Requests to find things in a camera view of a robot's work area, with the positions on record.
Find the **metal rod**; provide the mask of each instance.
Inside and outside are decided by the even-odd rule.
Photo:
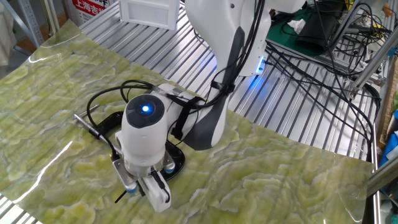
[[[74,116],[75,119],[77,119],[89,132],[92,132],[92,133],[95,133],[95,134],[99,134],[99,132],[98,132],[94,127],[92,127],[92,125],[90,125],[87,121],[85,121],[85,120],[84,120],[83,118],[81,118],[79,115],[74,114],[73,116]],[[108,142],[106,141],[106,139],[104,138],[103,135],[100,135],[100,136],[99,136],[99,139],[102,140],[103,142],[105,142],[106,144],[108,143]],[[112,143],[112,145],[113,145],[113,147],[114,147],[114,150],[116,150],[116,152],[118,152],[120,155],[122,155],[122,150],[120,150],[120,148],[117,147],[115,144]]]
[[[379,163],[377,161],[376,125],[374,123],[373,123],[373,139],[374,139],[374,141],[372,142],[373,150],[371,152],[371,156],[372,156],[372,163],[376,166],[373,170],[373,172],[375,173],[375,171],[377,171],[379,167]],[[374,214],[374,224],[381,224],[379,191],[377,191],[373,195],[373,214]]]
[[[388,51],[398,44],[398,29],[390,35],[386,43],[377,51],[368,66],[362,71],[361,75],[351,84],[351,89],[358,91],[362,89],[365,83],[370,79],[373,73],[377,70],[383,60],[386,58]]]
[[[63,11],[65,12],[65,15],[67,19],[71,19],[72,15],[70,14],[69,6],[68,6],[68,1],[67,0],[62,0],[62,7]]]
[[[55,12],[52,0],[41,0],[42,6],[44,8],[44,13],[47,14],[48,22],[50,24],[49,35],[54,35],[60,29],[60,24],[58,23],[57,13]]]
[[[94,111],[95,109],[99,108],[100,105],[94,105],[92,108],[90,108],[90,112]],[[87,115],[87,111],[82,112],[79,114],[79,117],[84,118]]]
[[[11,7],[11,5],[7,2],[7,0],[0,0],[0,2],[4,5],[4,7],[13,16],[13,18],[18,23],[18,25],[21,27],[21,29],[25,32],[25,34],[29,38],[29,40],[32,41],[32,43],[35,44],[35,46],[37,48],[39,48],[40,45],[38,45],[39,43],[38,43],[37,39],[35,38],[35,36],[33,35],[33,32],[31,30],[29,30],[29,28],[25,25],[24,21],[22,21],[22,19],[18,16],[18,14]]]

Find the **metal pole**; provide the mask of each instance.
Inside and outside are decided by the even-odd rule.
[[[65,12],[65,15],[67,16],[67,19],[71,19],[72,15],[70,14],[67,0],[62,0],[62,7],[63,7],[63,11]]]
[[[9,13],[13,16],[15,21],[18,23],[18,25],[21,27],[21,29],[25,32],[26,36],[29,38],[30,41],[36,46],[40,47],[40,43],[33,34],[31,30],[25,25],[24,21],[18,16],[18,14],[15,12],[15,10],[11,7],[11,5],[7,2],[7,0],[0,0],[0,2],[4,5],[4,7],[9,11]]]
[[[41,0],[44,13],[47,14],[48,23],[50,25],[49,34],[53,36],[60,29],[60,24],[58,23],[57,13],[55,12],[52,0]]]
[[[348,26],[354,21],[355,15],[359,11],[359,7],[357,7],[357,5],[362,2],[363,0],[355,1],[351,6],[351,10],[348,11],[346,17],[344,18],[343,22],[336,31],[337,35],[334,35],[333,39],[330,41],[331,50],[335,49],[342,36],[345,35]]]
[[[398,29],[390,35],[386,43],[377,51],[368,66],[362,71],[361,75],[350,85],[351,90],[358,91],[362,89],[365,83],[370,79],[377,70],[383,60],[386,58],[388,51],[398,44]]]

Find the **black cable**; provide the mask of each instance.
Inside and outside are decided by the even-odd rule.
[[[333,70],[336,71],[335,62],[334,62],[334,60],[333,60],[333,54],[332,54],[332,52],[331,52],[330,46],[329,46],[328,43],[327,43],[326,32],[325,32],[325,29],[324,29],[324,27],[323,27],[322,18],[321,18],[321,15],[320,15],[320,12],[319,12],[319,8],[318,8],[318,4],[317,4],[316,1],[315,1],[315,7],[316,7],[316,9],[317,9],[317,11],[318,11],[318,16],[319,16],[319,18],[320,18],[320,24],[321,24],[321,28],[322,28],[322,33],[323,33],[323,36],[324,36],[325,41],[326,41],[326,47],[327,47],[328,53],[329,53],[329,55],[330,55],[331,64],[332,64]],[[355,110],[353,109],[353,104],[352,104],[352,102],[348,100],[348,98],[347,98],[347,96],[346,96],[346,93],[344,92],[344,89],[343,89],[343,87],[341,86],[341,83],[340,83],[340,81],[339,81],[339,79],[338,79],[338,77],[337,77],[337,73],[336,73],[336,72],[335,72],[335,78],[336,78],[336,81],[337,81],[338,86],[339,86],[340,89],[341,89],[341,93],[343,94],[345,101],[348,103],[349,108],[350,108],[351,111],[355,114],[355,117],[356,117],[357,120],[359,121],[361,127],[362,127],[362,128],[364,129],[364,131],[366,132],[366,128],[365,128],[364,124],[362,123],[361,119],[359,118],[358,114],[357,114],[357,113],[355,112]],[[372,123],[370,122],[370,120],[365,116],[365,114],[363,115],[363,117],[364,117],[364,119],[368,122],[369,127],[371,127],[371,138],[370,138],[370,139],[366,138],[366,140],[368,141],[368,147],[370,148],[370,147],[371,147],[371,143],[372,143],[372,141],[373,141],[373,128],[372,128],[373,124],[372,124]]]
[[[287,73],[290,79],[292,79],[293,81],[295,81],[297,83],[297,85],[318,105],[320,105],[325,111],[329,112],[333,117],[335,117],[337,120],[341,121],[343,124],[347,125],[347,127],[351,128],[353,131],[356,131],[359,135],[361,135],[362,137],[364,137],[365,139],[367,138],[367,136],[365,136],[365,134],[363,134],[360,130],[357,130],[356,128],[354,128],[352,125],[348,124],[346,121],[344,121],[343,119],[339,118],[337,115],[335,115],[332,111],[330,111],[326,106],[324,106],[321,102],[319,102],[307,89],[304,88],[303,85],[301,85],[301,80],[298,80],[296,78],[294,78],[294,76],[286,70],[286,68],[284,68],[280,62],[271,54],[271,52],[267,53],[274,59],[274,61],[276,61],[285,72],[282,72],[284,75],[286,75],[285,73]],[[317,84],[318,86],[321,86],[323,88],[326,88],[330,91],[330,89],[328,88],[328,86],[324,85],[324,84]]]
[[[346,100],[344,98],[343,95],[341,95],[340,93],[338,93],[337,91],[335,91],[332,88],[328,88],[328,86],[326,86],[324,83],[322,83],[321,81],[317,80],[316,78],[312,77],[311,75],[307,74],[306,72],[304,72],[303,70],[301,70],[300,68],[298,68],[297,66],[295,66],[292,62],[290,62],[287,58],[285,58],[283,56],[283,54],[281,54],[271,43],[267,43],[268,45],[270,45],[270,47],[272,48],[272,51],[275,52],[276,54],[278,54],[278,56],[280,58],[282,58],[286,63],[288,63],[292,68],[294,68],[297,72],[299,72],[299,74],[304,75],[305,77],[307,77],[308,79],[314,81],[315,83],[323,86],[324,88],[326,88],[327,90],[329,90],[330,92],[332,92],[334,95],[336,95],[338,98],[340,98],[341,100],[347,102],[348,100]],[[369,119],[367,118],[367,116],[363,113],[363,111],[361,111],[356,105],[351,105],[356,111],[358,111],[358,113],[364,117],[365,120],[369,121]]]
[[[139,83],[139,84],[142,84],[142,85],[140,85],[140,88],[148,89],[148,90],[153,89],[155,87],[153,84],[151,84],[149,82],[142,81],[142,80],[126,80],[126,81],[124,81],[122,83],[121,87],[127,85],[128,83]],[[129,102],[129,100],[126,98],[126,96],[124,96],[123,88],[120,89],[120,95],[122,96],[123,100],[126,103]]]
[[[112,88],[108,88],[106,90],[100,91],[97,94],[95,94],[93,97],[91,97],[91,99],[88,101],[87,103],[87,108],[86,108],[86,112],[87,112],[87,117],[90,120],[90,123],[93,125],[94,129],[98,129],[97,124],[94,122],[93,118],[91,117],[91,112],[90,112],[90,108],[91,108],[91,104],[92,102],[99,96],[101,96],[104,93],[110,92],[110,91],[114,91],[114,90],[123,90],[123,89],[127,89],[127,88],[140,88],[140,89],[147,89],[150,90],[152,88],[148,87],[148,86],[142,86],[142,85],[135,85],[135,86],[116,86],[116,87],[112,87]],[[118,153],[116,152],[115,148],[113,147],[112,142],[103,134],[100,133],[100,135],[102,135],[105,139],[105,141],[109,144],[111,150],[112,150],[112,161],[115,161],[116,159],[119,159]]]

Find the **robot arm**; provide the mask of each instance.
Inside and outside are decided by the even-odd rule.
[[[186,0],[188,18],[213,50],[219,72],[211,83],[208,101],[163,84],[127,104],[121,131],[116,133],[123,158],[114,166],[128,192],[135,191],[138,180],[156,212],[170,207],[170,190],[159,173],[161,169],[172,172],[174,167],[165,159],[170,157],[165,151],[169,130],[194,150],[215,146],[224,130],[236,77],[256,73],[265,57],[271,26],[265,8],[294,12],[304,2]]]

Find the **plastic sheet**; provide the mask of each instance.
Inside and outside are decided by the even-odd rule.
[[[127,79],[166,82],[87,38],[71,22],[0,81],[0,192],[43,223],[358,223],[373,165],[289,140],[231,111],[220,143],[179,145],[186,164],[155,213],[123,192],[109,147],[72,121]],[[131,91],[133,95],[141,91]],[[96,121],[121,111],[100,97]]]

